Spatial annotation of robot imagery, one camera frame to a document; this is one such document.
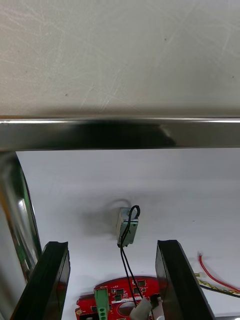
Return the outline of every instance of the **metal frame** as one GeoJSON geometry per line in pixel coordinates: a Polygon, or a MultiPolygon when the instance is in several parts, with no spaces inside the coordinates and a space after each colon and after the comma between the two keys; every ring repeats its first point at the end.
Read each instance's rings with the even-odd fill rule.
{"type": "Polygon", "coordinates": [[[42,249],[16,151],[229,147],[240,147],[237,117],[0,117],[0,201],[25,280],[42,249]]]}
{"type": "Polygon", "coordinates": [[[240,147],[240,118],[1,118],[0,151],[240,147]]]}

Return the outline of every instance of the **white connector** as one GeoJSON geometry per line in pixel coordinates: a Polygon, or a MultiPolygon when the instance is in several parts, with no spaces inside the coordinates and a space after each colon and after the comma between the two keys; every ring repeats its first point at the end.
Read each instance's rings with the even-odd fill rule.
{"type": "Polygon", "coordinates": [[[132,309],[130,313],[131,320],[146,320],[152,310],[152,305],[145,297],[142,298],[140,303],[132,309]]]}

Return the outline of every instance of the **green terminal block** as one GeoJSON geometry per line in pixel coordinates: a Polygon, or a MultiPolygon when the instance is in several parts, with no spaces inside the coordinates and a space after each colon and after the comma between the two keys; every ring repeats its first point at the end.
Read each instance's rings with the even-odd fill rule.
{"type": "Polygon", "coordinates": [[[99,320],[107,320],[109,312],[108,289],[97,289],[94,292],[99,320]]]}

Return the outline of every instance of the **reflective metal tube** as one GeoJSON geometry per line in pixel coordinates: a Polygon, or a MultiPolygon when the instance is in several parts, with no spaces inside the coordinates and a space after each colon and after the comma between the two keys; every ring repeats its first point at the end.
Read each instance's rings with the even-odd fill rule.
{"type": "Polygon", "coordinates": [[[15,152],[0,152],[0,202],[27,282],[42,249],[28,185],[15,152]]]}

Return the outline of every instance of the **circuit board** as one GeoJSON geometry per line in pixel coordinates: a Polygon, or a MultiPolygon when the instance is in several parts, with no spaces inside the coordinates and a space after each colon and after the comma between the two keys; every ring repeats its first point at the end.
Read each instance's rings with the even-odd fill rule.
{"type": "MultiPolygon", "coordinates": [[[[159,283],[156,277],[136,276],[135,280],[142,296],[146,299],[149,300],[151,296],[159,294],[159,283]]],[[[141,300],[141,296],[131,277],[130,283],[136,303],[139,303],[141,300]]],[[[94,290],[103,288],[106,288],[108,292],[109,311],[107,320],[130,319],[128,315],[123,314],[123,312],[121,311],[121,306],[123,304],[133,301],[128,279],[126,277],[123,277],[110,280],[97,285],[94,290]]],[[[81,296],[77,300],[76,304],[79,306],[75,310],[77,320],[85,320],[87,318],[92,318],[93,320],[99,319],[94,293],[81,296]]]]}

